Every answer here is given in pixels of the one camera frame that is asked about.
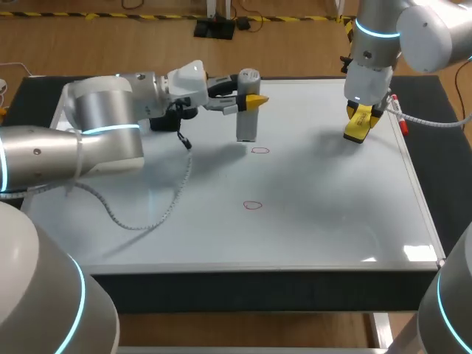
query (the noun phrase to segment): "whiteboard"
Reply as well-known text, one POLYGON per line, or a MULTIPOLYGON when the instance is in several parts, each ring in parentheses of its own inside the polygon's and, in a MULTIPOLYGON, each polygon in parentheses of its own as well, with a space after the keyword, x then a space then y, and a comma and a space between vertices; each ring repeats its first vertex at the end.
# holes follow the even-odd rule
MULTIPOLYGON (((263 81, 257 143, 235 141, 235 116, 201 109, 182 122, 192 175, 152 232, 119 228, 79 189, 37 195, 25 210, 93 274, 434 269, 444 254, 396 118, 384 114, 362 145, 347 141, 343 87, 263 81)), ((187 166, 175 133, 143 127, 142 141, 139 173, 83 180, 134 226, 162 216, 187 166)))

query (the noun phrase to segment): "yellow and black tape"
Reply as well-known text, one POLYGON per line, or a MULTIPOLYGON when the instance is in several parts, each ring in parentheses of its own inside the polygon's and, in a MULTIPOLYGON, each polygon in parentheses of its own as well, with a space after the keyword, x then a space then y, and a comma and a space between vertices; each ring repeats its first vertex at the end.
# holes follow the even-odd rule
MULTIPOLYGON (((138 20, 199 20, 202 18, 206 18, 206 16, 203 15, 137 15, 128 13, 34 13, 20 11, 0 11, 0 17, 82 17, 87 20, 92 20, 94 18, 132 18, 138 20)), ((248 20, 264 22, 336 21, 344 25, 347 38, 349 39, 349 43, 353 42, 353 22, 355 20, 355 17, 351 16, 248 16, 248 20)))
POLYGON ((344 29, 346 30, 347 39, 349 40, 349 44, 353 43, 354 39, 354 21, 355 17, 346 17, 342 19, 344 29))
POLYGON ((31 12, 0 12, 3 17, 83 17, 92 20, 97 17, 107 18, 132 18, 144 20, 198 20, 204 18, 201 15, 135 15, 127 13, 31 13, 31 12))

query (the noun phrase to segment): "blue led ring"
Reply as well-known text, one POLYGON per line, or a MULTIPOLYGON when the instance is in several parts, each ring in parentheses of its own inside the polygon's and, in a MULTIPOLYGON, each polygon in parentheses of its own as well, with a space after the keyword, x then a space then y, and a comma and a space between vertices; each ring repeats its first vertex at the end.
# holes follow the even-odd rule
POLYGON ((98 134, 98 133, 102 133, 103 131, 114 131, 116 129, 128 129, 128 128, 139 128, 139 124, 109 125, 107 127, 90 129, 89 131, 82 132, 82 134, 85 134, 85 135, 98 134))
POLYGON ((359 24, 358 19, 355 20, 355 25, 362 32, 364 32, 368 35, 371 35, 372 37, 378 37, 378 38, 396 38, 396 37, 400 37, 400 33, 378 33, 378 32, 370 31, 367 28, 363 27, 361 24, 359 24))
POLYGON ((464 350, 468 354, 472 354, 472 349, 459 337, 455 329, 452 327, 452 324, 449 322, 447 315, 445 314, 443 302, 441 301, 441 294, 440 294, 440 280, 441 280, 441 273, 437 278, 437 302, 440 306, 440 311, 442 318, 444 319, 445 324, 448 326, 449 330, 451 331, 454 338, 459 342, 459 344, 464 348, 464 350))
POLYGON ((59 349, 55 351, 55 354, 61 354, 66 349, 69 342, 71 341, 72 337, 75 334, 75 331, 79 327, 79 322, 80 322, 80 319, 82 318, 82 315, 83 315, 83 308, 85 307, 85 304, 86 304, 86 280, 85 280, 85 277, 83 276, 82 269, 80 269, 80 266, 77 264, 75 259, 71 257, 71 260, 72 260, 72 262, 74 262, 75 266, 77 267, 77 271, 78 271, 79 277, 80 277, 79 309, 77 310, 77 315, 75 316, 74 323, 72 323, 72 327, 71 327, 69 333, 67 333, 66 338, 64 339, 64 341, 60 345, 59 349))
POLYGON ((7 156, 5 154, 5 149, 3 143, 0 139, 0 163, 1 163, 1 189, 0 192, 5 192, 8 185, 8 169, 7 169, 7 156))

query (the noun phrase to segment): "white marker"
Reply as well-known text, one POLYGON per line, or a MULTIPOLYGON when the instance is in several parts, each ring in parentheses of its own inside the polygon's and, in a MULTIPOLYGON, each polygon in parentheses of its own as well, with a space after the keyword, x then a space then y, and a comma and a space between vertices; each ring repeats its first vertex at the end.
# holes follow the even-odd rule
MULTIPOLYGON (((398 97, 397 97, 396 94, 392 95, 392 106, 393 106, 394 111, 403 113, 401 111, 400 102, 398 102, 398 97)), ((397 116, 397 120, 398 120, 398 124, 400 126, 401 133, 403 134, 403 136, 407 136, 408 135, 408 125, 406 125, 406 120, 404 118, 400 117, 400 116, 397 116)))

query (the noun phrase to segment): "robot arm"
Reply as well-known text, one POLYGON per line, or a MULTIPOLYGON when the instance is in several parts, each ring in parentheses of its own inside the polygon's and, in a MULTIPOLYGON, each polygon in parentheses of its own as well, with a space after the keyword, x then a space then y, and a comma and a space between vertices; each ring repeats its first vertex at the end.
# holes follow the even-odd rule
MULTIPOLYGON (((76 131, 2 128, 0 192, 140 169, 144 156, 137 123, 142 119, 165 117, 176 110, 196 111, 203 106, 224 114, 237 113, 238 124, 239 115, 255 114, 257 123, 257 107, 267 97, 245 92, 222 99, 217 96, 239 90, 238 84, 223 91, 221 86, 212 90, 215 80, 208 80, 202 62, 196 60, 163 77, 154 73, 117 74, 66 85, 64 111, 76 131)), ((173 117, 178 117, 180 127, 181 118, 178 114, 173 117)))
POLYGON ((387 93, 398 58, 435 72, 472 55, 472 1, 361 0, 344 95, 376 105, 387 93))

